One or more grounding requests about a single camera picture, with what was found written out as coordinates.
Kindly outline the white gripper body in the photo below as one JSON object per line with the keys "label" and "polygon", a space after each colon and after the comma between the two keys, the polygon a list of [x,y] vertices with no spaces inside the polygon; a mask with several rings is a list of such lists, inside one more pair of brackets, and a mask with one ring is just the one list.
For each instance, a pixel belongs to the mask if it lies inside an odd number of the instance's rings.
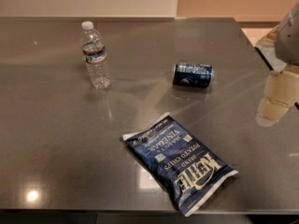
{"label": "white gripper body", "polygon": [[284,63],[299,64],[299,2],[278,25],[275,53]]}

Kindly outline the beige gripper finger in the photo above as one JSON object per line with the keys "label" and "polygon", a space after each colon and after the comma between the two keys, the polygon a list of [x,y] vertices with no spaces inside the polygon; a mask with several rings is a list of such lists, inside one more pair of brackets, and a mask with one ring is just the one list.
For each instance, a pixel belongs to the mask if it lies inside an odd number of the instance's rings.
{"label": "beige gripper finger", "polygon": [[299,101],[299,66],[287,64],[281,71],[272,71],[266,80],[256,121],[262,127],[270,127]]}

